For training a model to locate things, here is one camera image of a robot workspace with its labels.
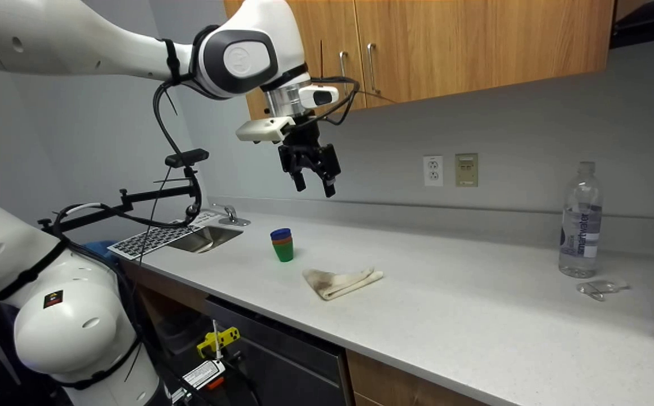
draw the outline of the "counter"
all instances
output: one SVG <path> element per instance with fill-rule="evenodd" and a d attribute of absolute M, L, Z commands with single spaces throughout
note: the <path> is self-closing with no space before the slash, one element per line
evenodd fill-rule
<path fill-rule="evenodd" d="M 654 405 L 654 258 L 603 256 L 632 292 L 595 303 L 558 254 L 339 221 L 247 214 L 205 256 L 161 249 L 144 267 L 485 405 Z M 288 225 L 296 260 L 268 241 Z M 382 269 L 385 281 L 323 303 L 302 272 Z"/>

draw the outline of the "sink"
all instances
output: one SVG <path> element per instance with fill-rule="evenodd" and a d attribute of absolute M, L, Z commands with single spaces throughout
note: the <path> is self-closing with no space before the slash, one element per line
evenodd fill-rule
<path fill-rule="evenodd" d="M 199 233 L 174 240 L 168 246 L 178 249 L 178 250 L 187 250 L 187 254 L 209 254 L 216 246 L 222 246 L 239 234 L 242 234 L 242 230 L 208 225 L 208 228 L 202 228 Z"/>

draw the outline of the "yellow object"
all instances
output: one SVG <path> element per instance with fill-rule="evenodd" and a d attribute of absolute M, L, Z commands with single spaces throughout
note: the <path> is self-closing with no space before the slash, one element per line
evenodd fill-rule
<path fill-rule="evenodd" d="M 235 342 L 239 342 L 239 330 L 238 330 L 238 328 L 227 328 L 227 330 L 224 330 L 224 333 L 220 333 L 220 335 L 208 333 L 208 335 L 205 335 L 205 342 L 202 342 L 202 343 L 197 346 L 197 352 L 199 352 L 203 360 L 208 360 L 209 355 L 216 355 L 216 342 L 220 342 L 220 348 L 227 348 L 227 346 L 233 346 Z"/>

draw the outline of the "lower cabinet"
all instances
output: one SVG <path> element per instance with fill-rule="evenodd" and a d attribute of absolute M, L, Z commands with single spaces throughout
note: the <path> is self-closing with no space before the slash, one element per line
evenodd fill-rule
<path fill-rule="evenodd" d="M 347 368 L 355 406 L 481 406 L 477 400 L 355 352 L 347 352 Z"/>

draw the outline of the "small cup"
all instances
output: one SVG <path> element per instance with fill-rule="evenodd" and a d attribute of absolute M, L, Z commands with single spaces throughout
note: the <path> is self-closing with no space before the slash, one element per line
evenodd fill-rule
<path fill-rule="evenodd" d="M 296 249 L 293 249 L 288 228 L 274 230 L 271 240 L 274 240 L 274 249 L 276 249 L 280 263 L 291 263 L 296 258 Z"/>

